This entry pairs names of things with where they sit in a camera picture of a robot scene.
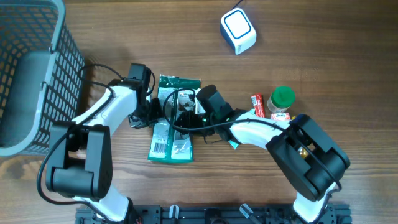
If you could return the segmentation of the yellow dish soap bottle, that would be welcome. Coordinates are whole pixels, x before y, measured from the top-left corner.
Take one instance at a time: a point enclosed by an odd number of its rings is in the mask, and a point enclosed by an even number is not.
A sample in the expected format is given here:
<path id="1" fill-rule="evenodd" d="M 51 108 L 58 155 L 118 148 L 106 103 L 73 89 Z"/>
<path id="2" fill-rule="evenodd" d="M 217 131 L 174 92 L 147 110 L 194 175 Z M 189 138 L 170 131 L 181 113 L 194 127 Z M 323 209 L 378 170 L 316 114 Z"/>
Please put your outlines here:
<path id="1" fill-rule="evenodd" d="M 305 158 L 309 155 L 308 151 L 305 150 L 305 149 L 302 148 L 302 147 L 298 150 L 298 153 L 301 155 L 301 157 L 302 157 L 303 159 L 305 159 Z"/>

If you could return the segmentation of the red white stock cube packet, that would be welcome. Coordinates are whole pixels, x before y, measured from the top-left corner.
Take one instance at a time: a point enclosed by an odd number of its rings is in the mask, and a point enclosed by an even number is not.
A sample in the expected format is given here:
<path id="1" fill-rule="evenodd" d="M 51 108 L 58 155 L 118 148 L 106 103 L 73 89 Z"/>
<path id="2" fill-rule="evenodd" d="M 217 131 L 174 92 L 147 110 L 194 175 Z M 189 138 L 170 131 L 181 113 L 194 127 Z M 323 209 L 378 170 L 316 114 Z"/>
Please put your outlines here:
<path id="1" fill-rule="evenodd" d="M 288 113 L 272 113 L 271 120 L 274 121 L 290 121 L 292 118 Z"/>

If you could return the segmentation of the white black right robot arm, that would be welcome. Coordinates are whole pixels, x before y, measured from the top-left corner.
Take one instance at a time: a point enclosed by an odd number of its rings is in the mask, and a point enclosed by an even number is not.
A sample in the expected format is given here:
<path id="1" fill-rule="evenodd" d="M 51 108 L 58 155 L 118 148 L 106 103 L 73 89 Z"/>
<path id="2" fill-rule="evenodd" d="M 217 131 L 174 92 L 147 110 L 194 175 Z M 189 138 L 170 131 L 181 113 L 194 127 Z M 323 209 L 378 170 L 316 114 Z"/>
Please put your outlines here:
<path id="1" fill-rule="evenodd" d="M 332 195 L 342 190 L 340 180 L 351 163 L 311 117 L 300 114 L 291 121 L 276 121 L 234 110 L 214 85 L 190 90 L 188 100 L 204 112 L 186 111 L 171 127 L 181 133 L 218 134 L 224 141 L 267 150 L 297 191 L 295 214 L 305 223 L 321 220 Z"/>

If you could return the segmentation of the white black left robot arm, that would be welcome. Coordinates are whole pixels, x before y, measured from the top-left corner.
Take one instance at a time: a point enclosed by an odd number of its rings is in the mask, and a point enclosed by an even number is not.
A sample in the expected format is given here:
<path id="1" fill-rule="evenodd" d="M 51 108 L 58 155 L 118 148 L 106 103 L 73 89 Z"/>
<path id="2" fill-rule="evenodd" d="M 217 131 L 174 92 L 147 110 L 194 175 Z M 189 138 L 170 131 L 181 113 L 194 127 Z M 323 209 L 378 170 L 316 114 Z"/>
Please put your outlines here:
<path id="1" fill-rule="evenodd" d="M 132 128 L 153 126 L 161 117 L 159 101 L 152 101 L 154 73 L 133 63 L 126 77 L 107 84 L 104 95 L 71 121 L 57 121 L 50 129 L 49 152 L 37 174 L 37 191 L 49 203 L 43 187 L 67 198 L 64 205 L 82 204 L 99 223 L 142 223 L 130 198 L 112 184 L 111 136 L 128 119 Z"/>

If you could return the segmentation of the red Nescafe stick sachet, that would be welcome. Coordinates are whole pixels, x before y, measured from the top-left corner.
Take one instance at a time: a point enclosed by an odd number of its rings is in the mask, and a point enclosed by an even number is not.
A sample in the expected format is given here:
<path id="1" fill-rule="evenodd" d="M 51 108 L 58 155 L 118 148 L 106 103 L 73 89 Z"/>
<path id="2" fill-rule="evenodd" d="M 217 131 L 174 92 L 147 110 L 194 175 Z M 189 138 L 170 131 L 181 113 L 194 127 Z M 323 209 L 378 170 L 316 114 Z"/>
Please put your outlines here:
<path id="1" fill-rule="evenodd" d="M 251 96 L 252 105 L 254 107 L 255 115 L 260 118 L 266 117 L 264 110 L 263 97 L 260 93 Z"/>

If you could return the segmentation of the mint green small packet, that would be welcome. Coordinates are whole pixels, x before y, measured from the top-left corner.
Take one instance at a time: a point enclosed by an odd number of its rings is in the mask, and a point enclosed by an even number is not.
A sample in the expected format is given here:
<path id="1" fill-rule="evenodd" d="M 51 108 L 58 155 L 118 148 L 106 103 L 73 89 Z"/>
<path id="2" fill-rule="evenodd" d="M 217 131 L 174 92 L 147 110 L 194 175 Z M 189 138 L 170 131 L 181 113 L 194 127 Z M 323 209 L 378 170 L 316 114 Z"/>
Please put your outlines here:
<path id="1" fill-rule="evenodd" d="M 230 141 L 228 141 L 229 142 L 229 144 L 232 146 L 232 148 L 234 149 L 234 150 L 237 150 L 237 148 L 238 148 L 238 146 L 239 146 L 239 143 L 236 143 L 236 142 L 234 142 L 234 141 L 232 141 L 232 140 L 230 140 Z"/>

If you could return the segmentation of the green 3M product package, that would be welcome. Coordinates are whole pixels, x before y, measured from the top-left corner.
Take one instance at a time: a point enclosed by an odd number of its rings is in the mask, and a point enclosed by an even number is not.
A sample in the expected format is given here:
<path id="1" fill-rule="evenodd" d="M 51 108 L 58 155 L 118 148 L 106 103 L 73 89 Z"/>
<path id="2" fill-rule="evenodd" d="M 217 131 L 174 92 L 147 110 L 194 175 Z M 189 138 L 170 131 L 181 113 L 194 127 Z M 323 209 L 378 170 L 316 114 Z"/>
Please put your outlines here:
<path id="1" fill-rule="evenodd" d="M 157 97 L 160 105 L 165 107 L 169 121 L 177 121 L 186 111 L 195 112 L 196 104 L 190 99 L 190 95 L 193 90 L 200 90 L 200 87 L 200 79 L 160 76 Z M 161 117 L 153 129 L 148 160 L 174 164 L 193 162 L 190 135 L 174 130 Z"/>

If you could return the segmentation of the Knorr stock cube jar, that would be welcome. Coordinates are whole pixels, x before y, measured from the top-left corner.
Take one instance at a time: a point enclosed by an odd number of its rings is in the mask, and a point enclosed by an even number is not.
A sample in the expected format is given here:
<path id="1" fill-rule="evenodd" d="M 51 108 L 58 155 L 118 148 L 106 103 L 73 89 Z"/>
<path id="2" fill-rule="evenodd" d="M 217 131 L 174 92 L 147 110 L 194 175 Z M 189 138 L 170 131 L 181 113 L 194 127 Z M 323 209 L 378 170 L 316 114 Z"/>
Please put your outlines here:
<path id="1" fill-rule="evenodd" d="M 278 86 L 267 101 L 272 113 L 285 113 L 294 103 L 295 93 L 289 86 Z"/>

